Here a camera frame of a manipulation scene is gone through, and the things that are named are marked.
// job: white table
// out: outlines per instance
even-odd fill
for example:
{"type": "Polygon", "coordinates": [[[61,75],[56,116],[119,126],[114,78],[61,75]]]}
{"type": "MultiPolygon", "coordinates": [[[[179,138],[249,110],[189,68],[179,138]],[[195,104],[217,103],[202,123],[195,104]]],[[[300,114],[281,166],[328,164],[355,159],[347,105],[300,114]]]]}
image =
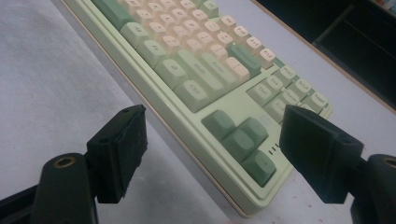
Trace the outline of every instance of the white table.
{"type": "MultiPolygon", "coordinates": [[[[363,158],[395,155],[396,118],[304,41],[248,0],[218,0],[331,101],[330,121],[360,139],[363,158]]],[[[0,3],[0,200],[38,183],[44,163],[85,144],[119,110],[142,104],[60,0],[0,3]]],[[[161,123],[147,112],[148,151],[120,204],[100,223],[351,223],[292,172],[268,208],[240,217],[161,123]]]]}

